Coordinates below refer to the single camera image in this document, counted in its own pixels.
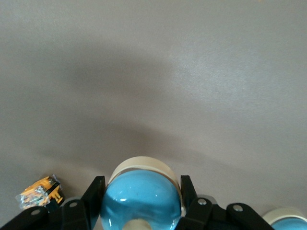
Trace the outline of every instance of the beige rim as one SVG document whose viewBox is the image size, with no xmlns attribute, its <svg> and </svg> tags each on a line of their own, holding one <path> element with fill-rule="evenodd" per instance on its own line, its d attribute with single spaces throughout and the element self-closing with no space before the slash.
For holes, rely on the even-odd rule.
<svg viewBox="0 0 307 230">
<path fill-rule="evenodd" d="M 292 208 L 274 209 L 263 216 L 263 219 L 270 225 L 284 218 L 299 218 L 307 222 L 307 219 L 301 212 Z"/>
<path fill-rule="evenodd" d="M 132 157 L 125 160 L 114 170 L 108 184 L 110 184 L 117 176 L 137 169 L 153 171 L 166 177 L 177 189 L 182 206 L 182 195 L 175 173 L 165 163 L 152 157 Z"/>
</svg>

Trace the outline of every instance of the screw head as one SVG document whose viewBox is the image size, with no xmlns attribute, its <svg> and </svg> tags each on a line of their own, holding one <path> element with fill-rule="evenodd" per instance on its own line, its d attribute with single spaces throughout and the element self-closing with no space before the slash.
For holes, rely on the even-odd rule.
<svg viewBox="0 0 307 230">
<path fill-rule="evenodd" d="M 206 205 L 206 204 L 207 204 L 207 201 L 206 201 L 204 198 L 198 199 L 197 202 L 198 202 L 200 205 Z"/>
<path fill-rule="evenodd" d="M 78 204 L 77 202 L 72 202 L 72 203 L 69 204 L 69 207 L 76 207 L 77 204 Z"/>
<path fill-rule="evenodd" d="M 242 212 L 243 211 L 243 208 L 240 206 L 240 205 L 234 205 L 234 210 L 237 211 L 237 212 Z"/>
<path fill-rule="evenodd" d="M 36 209 L 36 210 L 34 210 L 34 211 L 31 212 L 31 215 L 32 215 L 32 216 L 35 216 L 35 215 L 37 215 L 37 214 L 39 214 L 39 213 L 40 213 L 40 210 L 39 210 L 39 209 Z"/>
</svg>

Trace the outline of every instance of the gray floor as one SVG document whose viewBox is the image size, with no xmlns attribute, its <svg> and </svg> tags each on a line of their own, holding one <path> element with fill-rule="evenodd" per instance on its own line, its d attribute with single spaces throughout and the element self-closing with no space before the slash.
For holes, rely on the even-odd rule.
<svg viewBox="0 0 307 230">
<path fill-rule="evenodd" d="M 1 1 L 0 226 L 42 176 L 78 196 L 138 155 L 307 215 L 306 22 L 305 0 Z"/>
</svg>

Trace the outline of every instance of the plastic wrapper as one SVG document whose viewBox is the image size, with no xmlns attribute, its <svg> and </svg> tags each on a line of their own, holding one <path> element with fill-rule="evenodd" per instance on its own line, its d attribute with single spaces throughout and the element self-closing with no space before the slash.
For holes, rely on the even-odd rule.
<svg viewBox="0 0 307 230">
<path fill-rule="evenodd" d="M 16 196 L 22 210 L 35 206 L 46 206 L 55 209 L 64 202 L 60 181 L 55 175 L 47 176 L 26 188 Z"/>
</svg>

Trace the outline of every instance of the blue dome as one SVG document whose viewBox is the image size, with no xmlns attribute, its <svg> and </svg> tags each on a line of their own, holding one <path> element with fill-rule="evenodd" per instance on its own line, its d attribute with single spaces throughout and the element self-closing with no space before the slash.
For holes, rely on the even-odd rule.
<svg viewBox="0 0 307 230">
<path fill-rule="evenodd" d="M 307 222 L 299 218 L 285 218 L 272 224 L 275 230 L 307 230 Z"/>
<path fill-rule="evenodd" d="M 122 230 L 133 219 L 147 221 L 153 230 L 172 230 L 181 215 L 175 186 L 164 176 L 147 170 L 126 172 L 107 187 L 101 207 L 105 230 Z"/>
</svg>

